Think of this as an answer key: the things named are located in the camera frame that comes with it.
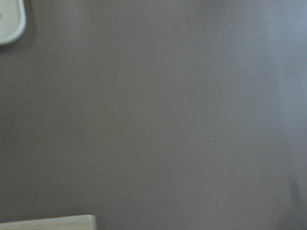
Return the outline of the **bamboo cutting board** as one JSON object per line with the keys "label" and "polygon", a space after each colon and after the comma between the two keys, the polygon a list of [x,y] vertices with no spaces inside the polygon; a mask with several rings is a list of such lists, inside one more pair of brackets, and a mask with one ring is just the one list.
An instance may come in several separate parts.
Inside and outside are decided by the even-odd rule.
{"label": "bamboo cutting board", "polygon": [[7,222],[0,224],[1,230],[96,230],[94,215],[78,215],[60,218],[45,218]]}

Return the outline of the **cream rabbit tray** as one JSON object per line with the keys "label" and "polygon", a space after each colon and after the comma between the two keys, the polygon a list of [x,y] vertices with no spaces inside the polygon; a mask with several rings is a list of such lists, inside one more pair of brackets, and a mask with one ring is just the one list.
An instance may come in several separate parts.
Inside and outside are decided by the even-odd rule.
{"label": "cream rabbit tray", "polygon": [[0,45],[18,40],[26,28],[23,0],[0,0]]}

